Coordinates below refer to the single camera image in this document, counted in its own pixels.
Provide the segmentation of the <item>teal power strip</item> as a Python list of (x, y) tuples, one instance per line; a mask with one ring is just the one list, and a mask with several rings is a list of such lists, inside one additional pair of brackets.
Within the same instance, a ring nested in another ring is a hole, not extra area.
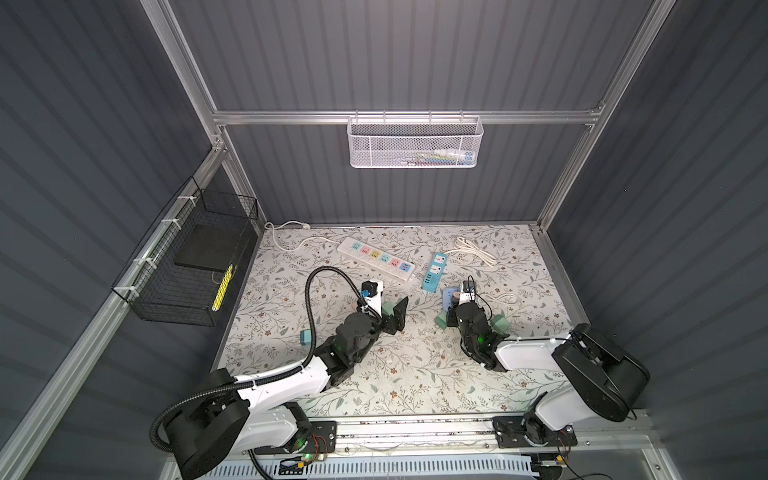
[(427, 268), (422, 288), (428, 293), (436, 293), (447, 265), (448, 256), (445, 253), (437, 252)]

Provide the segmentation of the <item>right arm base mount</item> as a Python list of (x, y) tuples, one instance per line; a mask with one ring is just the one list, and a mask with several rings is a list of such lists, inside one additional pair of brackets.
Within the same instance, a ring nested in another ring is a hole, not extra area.
[(552, 430), (535, 417), (495, 416), (491, 419), (500, 448), (574, 447), (578, 439), (571, 425)]

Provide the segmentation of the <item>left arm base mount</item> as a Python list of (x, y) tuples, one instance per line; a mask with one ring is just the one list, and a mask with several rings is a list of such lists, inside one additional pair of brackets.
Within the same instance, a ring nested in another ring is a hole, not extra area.
[(309, 421), (301, 424), (297, 433), (284, 445), (278, 447), (260, 447), (257, 455), (274, 454), (328, 454), (336, 447), (338, 423), (335, 421)]

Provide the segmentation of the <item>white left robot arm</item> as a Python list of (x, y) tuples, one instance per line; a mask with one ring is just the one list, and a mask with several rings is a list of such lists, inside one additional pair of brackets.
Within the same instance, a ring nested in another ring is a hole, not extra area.
[(383, 302), (383, 285), (366, 281), (357, 309), (310, 359), (274, 375), (235, 377), (225, 368), (209, 374), (202, 391), (170, 406), (150, 428), (150, 439), (173, 454), (184, 479), (197, 479), (230, 453), (304, 448), (312, 424), (297, 401), (346, 381), (382, 334), (405, 327), (409, 300)]

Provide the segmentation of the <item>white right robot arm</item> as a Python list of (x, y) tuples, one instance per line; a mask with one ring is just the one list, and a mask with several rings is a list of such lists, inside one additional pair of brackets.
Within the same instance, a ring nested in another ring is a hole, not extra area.
[(593, 417), (620, 423), (651, 380), (638, 359), (590, 324), (559, 337), (513, 338), (494, 331), (488, 312), (468, 293), (450, 295), (445, 317), (459, 330), (462, 351), (485, 369), (534, 369), (565, 377), (563, 386), (538, 395), (526, 412), (523, 425), (530, 437)]

